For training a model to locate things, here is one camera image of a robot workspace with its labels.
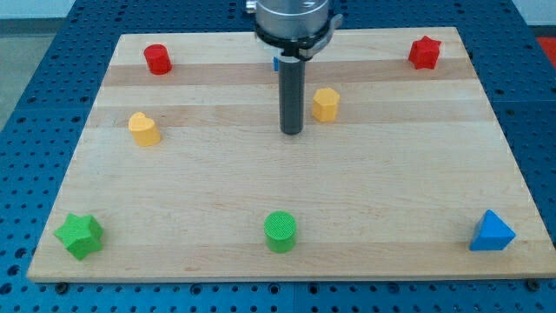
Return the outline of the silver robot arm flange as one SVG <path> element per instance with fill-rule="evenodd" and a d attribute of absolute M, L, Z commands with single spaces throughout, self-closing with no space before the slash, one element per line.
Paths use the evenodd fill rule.
<path fill-rule="evenodd" d="M 251 0 L 245 4 L 255 17 L 255 37 L 285 63 L 306 62 L 320 53 L 343 23 L 330 0 Z"/>

